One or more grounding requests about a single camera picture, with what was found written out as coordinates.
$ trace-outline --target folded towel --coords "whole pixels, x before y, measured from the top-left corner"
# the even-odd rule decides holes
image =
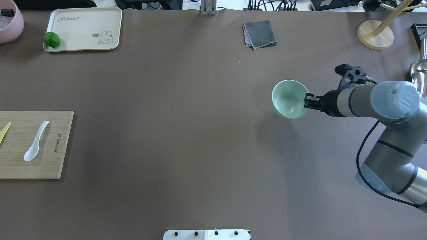
[[[253,47],[254,49],[267,45],[276,45],[277,43],[271,20],[244,22],[243,34],[246,46]]]

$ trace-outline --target round wooden base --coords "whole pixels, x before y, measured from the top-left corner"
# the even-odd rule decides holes
[[[365,46],[374,50],[384,50],[393,43],[393,32],[388,26],[378,35],[374,35],[374,31],[380,24],[380,21],[368,20],[363,22],[357,28],[357,36],[359,37],[359,40]]]

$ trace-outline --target yellow knife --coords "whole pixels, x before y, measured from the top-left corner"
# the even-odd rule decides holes
[[[12,125],[12,123],[6,124],[6,126],[0,131],[0,143],[3,140],[3,137],[6,134],[7,130],[9,129],[10,125]]]

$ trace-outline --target brown table surface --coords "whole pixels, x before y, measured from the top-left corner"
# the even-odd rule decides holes
[[[48,53],[50,13],[24,11],[22,35],[0,45],[0,110],[72,110],[72,137],[61,179],[0,181],[1,239],[161,240],[212,228],[250,229],[254,240],[426,238],[425,213],[354,178],[374,119],[311,110],[286,120],[271,90],[295,79],[323,95],[342,63],[403,80],[419,58],[410,26],[427,14],[401,14],[393,45],[374,51],[356,28],[381,13],[128,9],[116,49]],[[245,47],[243,22],[266,19],[278,44]]]

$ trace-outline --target tray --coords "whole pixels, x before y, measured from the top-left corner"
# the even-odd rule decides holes
[[[57,9],[50,15],[46,32],[55,32],[59,47],[48,52],[111,50],[119,45],[122,10],[113,8]]]
[[[0,143],[0,179],[59,179],[74,113],[72,111],[1,111],[0,129],[12,122]],[[31,161],[23,156],[38,127],[49,121],[40,149]]]

